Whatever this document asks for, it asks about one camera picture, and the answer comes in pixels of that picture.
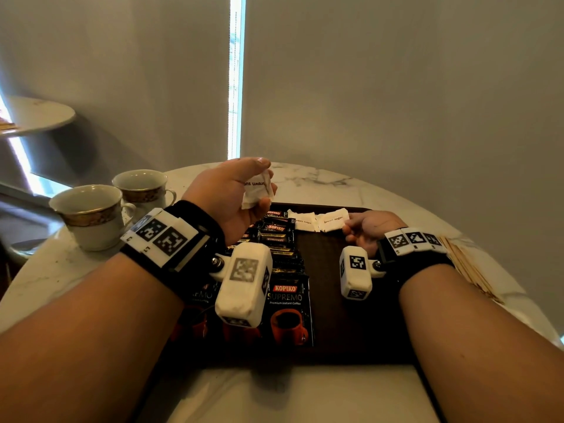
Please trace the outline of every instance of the sugar packet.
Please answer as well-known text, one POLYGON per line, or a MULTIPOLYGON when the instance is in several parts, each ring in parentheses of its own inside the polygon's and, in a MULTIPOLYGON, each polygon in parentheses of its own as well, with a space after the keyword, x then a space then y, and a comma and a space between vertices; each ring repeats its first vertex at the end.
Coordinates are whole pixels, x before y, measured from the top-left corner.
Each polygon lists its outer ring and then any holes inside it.
POLYGON ((272 185, 270 184, 270 175, 265 170, 260 175, 255 175, 244 184, 245 194, 243 195, 242 209, 250 209, 257 205, 258 201, 263 197, 274 197, 272 185))
POLYGON ((294 218, 296 220, 296 230, 319 231, 318 221, 313 212, 299 214, 293 212, 292 209, 288 209, 288 218, 294 218))
POLYGON ((326 214, 319 214, 316 217, 319 223, 319 229, 322 232, 328 232, 343 228, 345 221, 349 219, 349 212, 345 208, 342 208, 326 214))

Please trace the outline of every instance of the gray wall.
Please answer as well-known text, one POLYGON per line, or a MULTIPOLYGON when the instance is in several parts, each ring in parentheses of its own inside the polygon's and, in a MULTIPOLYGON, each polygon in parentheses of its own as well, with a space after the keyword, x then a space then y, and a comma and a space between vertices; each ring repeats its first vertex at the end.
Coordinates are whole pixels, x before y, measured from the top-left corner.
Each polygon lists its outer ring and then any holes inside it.
POLYGON ((80 116, 26 138, 38 174, 107 182, 225 160, 229 0, 0 0, 1 84, 80 116))
POLYGON ((438 214, 564 331, 564 0, 247 0, 242 154, 438 214))

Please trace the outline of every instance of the forearm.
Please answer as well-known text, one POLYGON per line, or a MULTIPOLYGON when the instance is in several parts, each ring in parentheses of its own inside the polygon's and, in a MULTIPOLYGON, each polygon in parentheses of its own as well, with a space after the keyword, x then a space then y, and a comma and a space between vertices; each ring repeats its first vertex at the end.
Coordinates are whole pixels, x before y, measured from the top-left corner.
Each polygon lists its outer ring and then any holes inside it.
POLYGON ((123 419, 182 308, 149 273, 114 256, 0 337, 0 421, 123 419))
POLYGON ((561 420, 564 354, 452 267, 433 266, 412 277, 400 304, 450 423, 561 420))

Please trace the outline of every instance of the hand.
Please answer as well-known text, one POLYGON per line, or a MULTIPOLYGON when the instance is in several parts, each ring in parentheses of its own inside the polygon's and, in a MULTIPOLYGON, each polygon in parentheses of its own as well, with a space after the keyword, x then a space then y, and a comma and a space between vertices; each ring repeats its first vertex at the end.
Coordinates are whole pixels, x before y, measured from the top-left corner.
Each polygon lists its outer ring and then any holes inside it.
MULTIPOLYGON (((268 197, 261 199, 251 209, 241 209, 245 193, 243 184, 269 167, 270 161, 262 157, 228 160, 198 175, 182 199, 198 205, 216 220, 225 234, 225 244, 232 245, 270 209, 268 197)), ((272 178, 273 172, 269 169, 268 173, 272 178)), ((272 183, 275 194, 277 189, 278 186, 272 183)))
POLYGON ((407 227, 398 215, 388 211, 366 211, 349 216, 343 226, 343 233, 347 236, 345 240, 349 245, 364 248, 370 258, 376 255, 376 241, 383 239, 385 233, 407 227))

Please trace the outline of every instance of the kopiko logo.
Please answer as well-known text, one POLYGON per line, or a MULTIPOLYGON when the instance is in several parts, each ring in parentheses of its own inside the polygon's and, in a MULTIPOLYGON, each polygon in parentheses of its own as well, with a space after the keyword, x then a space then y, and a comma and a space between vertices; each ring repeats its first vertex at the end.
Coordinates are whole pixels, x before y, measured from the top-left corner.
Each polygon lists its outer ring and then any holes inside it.
POLYGON ((274 292, 296 292, 298 287, 295 285, 274 285, 272 288, 274 292))

